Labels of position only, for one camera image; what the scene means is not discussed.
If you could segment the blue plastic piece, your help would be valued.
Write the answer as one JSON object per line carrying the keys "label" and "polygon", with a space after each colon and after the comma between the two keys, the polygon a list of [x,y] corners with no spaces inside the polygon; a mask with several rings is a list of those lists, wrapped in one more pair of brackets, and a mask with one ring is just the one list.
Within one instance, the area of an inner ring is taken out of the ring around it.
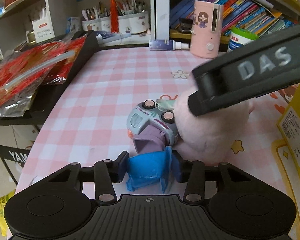
{"label": "blue plastic piece", "polygon": [[163,151],[133,156],[127,160],[127,190],[135,191],[159,183],[161,192],[165,193],[170,182],[171,168],[171,146],[165,147]]}

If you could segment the green correction tape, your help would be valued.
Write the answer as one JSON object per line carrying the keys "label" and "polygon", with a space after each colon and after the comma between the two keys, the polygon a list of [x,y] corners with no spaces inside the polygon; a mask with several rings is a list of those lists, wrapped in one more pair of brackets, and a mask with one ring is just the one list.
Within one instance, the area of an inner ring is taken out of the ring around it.
{"label": "green correction tape", "polygon": [[157,99],[155,101],[155,106],[157,109],[166,112],[166,111],[173,111],[174,110],[175,100],[164,100],[164,99]]}

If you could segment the yellow cardboard box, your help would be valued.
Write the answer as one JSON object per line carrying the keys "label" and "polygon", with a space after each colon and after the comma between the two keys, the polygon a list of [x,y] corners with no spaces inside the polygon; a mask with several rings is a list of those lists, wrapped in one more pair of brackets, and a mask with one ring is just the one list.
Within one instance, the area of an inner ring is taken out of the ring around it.
{"label": "yellow cardboard box", "polygon": [[297,206],[296,224],[299,227],[296,232],[300,233],[300,84],[294,87],[294,95],[279,118],[277,127],[288,148],[282,160],[286,162],[285,172]]}

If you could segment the pink plush pig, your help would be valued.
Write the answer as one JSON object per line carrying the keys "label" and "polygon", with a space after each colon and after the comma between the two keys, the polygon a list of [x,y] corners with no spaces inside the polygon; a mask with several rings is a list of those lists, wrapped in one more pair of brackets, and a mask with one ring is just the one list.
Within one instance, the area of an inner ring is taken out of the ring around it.
{"label": "pink plush pig", "polygon": [[174,148],[183,159],[217,166],[226,159],[230,147],[243,132],[254,105],[247,100],[194,116],[188,107],[188,97],[195,91],[196,88],[191,87],[175,101],[173,113],[180,138]]}

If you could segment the white jar green lid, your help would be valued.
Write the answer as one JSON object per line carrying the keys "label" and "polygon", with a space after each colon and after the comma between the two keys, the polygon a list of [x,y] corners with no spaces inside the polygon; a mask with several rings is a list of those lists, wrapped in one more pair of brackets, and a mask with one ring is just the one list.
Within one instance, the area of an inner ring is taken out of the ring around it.
{"label": "white jar green lid", "polygon": [[231,52],[258,39],[259,36],[255,33],[241,28],[232,28],[227,52]]}

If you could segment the white pen holder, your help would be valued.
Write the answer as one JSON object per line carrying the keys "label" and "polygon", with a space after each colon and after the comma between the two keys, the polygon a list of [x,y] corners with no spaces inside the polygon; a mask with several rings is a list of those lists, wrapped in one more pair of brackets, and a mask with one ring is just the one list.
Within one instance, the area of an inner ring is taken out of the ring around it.
{"label": "white pen holder", "polygon": [[120,33],[140,34],[146,32],[149,28],[149,13],[147,11],[119,16]]}

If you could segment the spray bottle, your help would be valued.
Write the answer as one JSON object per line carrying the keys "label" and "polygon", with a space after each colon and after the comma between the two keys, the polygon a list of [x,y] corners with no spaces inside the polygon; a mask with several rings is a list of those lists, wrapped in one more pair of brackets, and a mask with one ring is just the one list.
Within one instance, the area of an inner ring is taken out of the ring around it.
{"label": "spray bottle", "polygon": [[174,40],[150,40],[149,49],[159,51],[189,50],[188,43],[177,42]]}

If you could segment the red decoration packet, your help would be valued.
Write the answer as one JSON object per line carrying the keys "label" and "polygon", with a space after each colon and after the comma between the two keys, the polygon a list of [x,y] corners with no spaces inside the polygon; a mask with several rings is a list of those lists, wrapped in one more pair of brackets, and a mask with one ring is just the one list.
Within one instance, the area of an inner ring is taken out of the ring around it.
{"label": "red decoration packet", "polygon": [[0,117],[20,117],[30,109],[38,87],[54,66],[65,76],[85,43],[87,34],[68,34],[24,52],[14,51],[0,61]]}

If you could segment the drinking straws box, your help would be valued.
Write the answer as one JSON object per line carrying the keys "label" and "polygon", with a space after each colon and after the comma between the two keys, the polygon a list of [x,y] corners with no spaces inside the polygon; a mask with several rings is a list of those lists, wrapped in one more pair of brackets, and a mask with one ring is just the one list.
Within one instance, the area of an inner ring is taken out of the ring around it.
{"label": "drinking straws box", "polygon": [[55,37],[50,16],[44,16],[41,19],[32,22],[34,36],[37,43],[52,39]]}

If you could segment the pink humidifier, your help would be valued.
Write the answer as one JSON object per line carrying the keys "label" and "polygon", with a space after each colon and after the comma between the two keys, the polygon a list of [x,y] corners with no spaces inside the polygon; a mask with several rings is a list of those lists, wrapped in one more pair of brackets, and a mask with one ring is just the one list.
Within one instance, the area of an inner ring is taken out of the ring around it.
{"label": "pink humidifier", "polygon": [[198,57],[218,56],[223,24],[222,5],[204,1],[194,2],[190,52]]}

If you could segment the black Yamaha keyboard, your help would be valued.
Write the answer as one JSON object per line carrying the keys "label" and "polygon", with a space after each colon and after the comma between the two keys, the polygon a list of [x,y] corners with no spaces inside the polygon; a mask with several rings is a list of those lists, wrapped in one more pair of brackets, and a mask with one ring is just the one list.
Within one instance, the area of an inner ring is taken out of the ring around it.
{"label": "black Yamaha keyboard", "polygon": [[68,73],[62,76],[61,68],[54,66],[37,89],[30,109],[21,117],[0,117],[0,126],[42,125],[71,81],[98,51],[100,51],[100,46],[97,40],[97,32],[87,31],[85,43],[76,59],[71,63]]}

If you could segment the grey toy car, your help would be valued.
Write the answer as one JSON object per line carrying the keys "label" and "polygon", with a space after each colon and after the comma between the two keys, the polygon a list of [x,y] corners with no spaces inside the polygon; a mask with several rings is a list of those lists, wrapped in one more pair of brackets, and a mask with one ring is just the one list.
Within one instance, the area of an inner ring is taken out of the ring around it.
{"label": "grey toy car", "polygon": [[132,109],[127,119],[127,129],[137,154],[163,151],[165,147],[173,146],[179,138],[174,112],[157,109],[151,99]]}

